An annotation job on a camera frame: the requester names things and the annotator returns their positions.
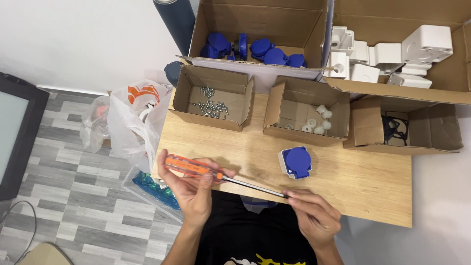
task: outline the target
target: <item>screwdriver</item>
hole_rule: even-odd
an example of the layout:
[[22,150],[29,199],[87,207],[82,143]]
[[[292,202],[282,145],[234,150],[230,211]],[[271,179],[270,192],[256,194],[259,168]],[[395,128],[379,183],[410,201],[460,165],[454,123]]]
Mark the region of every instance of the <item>screwdriver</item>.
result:
[[220,181],[227,181],[232,182],[235,184],[242,185],[247,188],[251,188],[254,190],[263,191],[278,197],[288,198],[287,195],[282,193],[268,190],[259,186],[252,185],[250,183],[246,183],[240,180],[231,179],[228,176],[224,175],[222,170],[214,170],[210,168],[207,164],[198,162],[196,160],[191,160],[188,158],[176,156],[174,154],[169,154],[165,159],[165,168],[175,170],[177,172],[181,172],[187,174],[192,177],[201,178],[204,173],[212,173],[214,175],[214,180],[217,182]]

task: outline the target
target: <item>gray wood-pattern floor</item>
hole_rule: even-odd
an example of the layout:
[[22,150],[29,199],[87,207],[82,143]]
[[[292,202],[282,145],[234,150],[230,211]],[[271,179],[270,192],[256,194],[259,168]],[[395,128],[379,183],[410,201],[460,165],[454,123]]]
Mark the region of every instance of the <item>gray wood-pattern floor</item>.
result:
[[[83,151],[81,116],[96,96],[53,91],[14,202],[35,207],[32,246],[53,242],[75,265],[159,265],[180,225],[121,188],[126,159],[102,147]],[[34,231],[28,205],[16,206],[0,232],[0,257],[13,263]],[[0,258],[0,265],[7,264]]]

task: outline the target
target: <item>person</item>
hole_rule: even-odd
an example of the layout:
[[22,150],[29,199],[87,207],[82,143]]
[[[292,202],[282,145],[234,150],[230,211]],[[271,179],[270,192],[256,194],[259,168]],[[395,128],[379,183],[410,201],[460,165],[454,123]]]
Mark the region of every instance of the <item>person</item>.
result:
[[[175,194],[184,215],[181,229],[162,265],[342,265],[334,242],[340,212],[309,190],[283,190],[289,204],[260,214],[248,211],[239,195],[211,190],[217,183],[177,177],[157,159],[159,175]],[[210,158],[196,158],[219,170]],[[225,175],[235,171],[222,168]]]

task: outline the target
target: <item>orange screwdriver handle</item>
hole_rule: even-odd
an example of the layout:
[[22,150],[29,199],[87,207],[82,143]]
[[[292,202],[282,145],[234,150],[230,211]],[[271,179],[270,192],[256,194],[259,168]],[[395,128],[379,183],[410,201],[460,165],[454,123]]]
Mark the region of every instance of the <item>orange screwdriver handle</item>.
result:
[[214,180],[221,181],[224,173],[222,170],[214,170],[207,164],[188,159],[174,154],[169,154],[165,159],[165,168],[184,173],[186,175],[201,178],[204,173],[212,173]]

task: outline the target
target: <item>wooden desk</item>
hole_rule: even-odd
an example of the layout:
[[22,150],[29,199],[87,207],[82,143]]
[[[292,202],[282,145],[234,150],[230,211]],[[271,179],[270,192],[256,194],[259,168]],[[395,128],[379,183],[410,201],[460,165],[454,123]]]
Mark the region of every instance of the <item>wooden desk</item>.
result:
[[[222,166],[238,171],[237,179],[242,181],[275,191],[310,189],[344,215],[412,227],[410,156],[347,150],[341,143],[318,147],[264,135],[267,100],[266,94],[254,95],[242,132],[186,123],[169,112],[158,153],[167,148],[183,157],[211,157]],[[281,174],[276,154],[301,145],[307,147],[312,157],[313,170],[309,177],[293,180]],[[156,163],[152,177],[159,178]],[[216,189],[284,202],[282,198],[233,183]]]

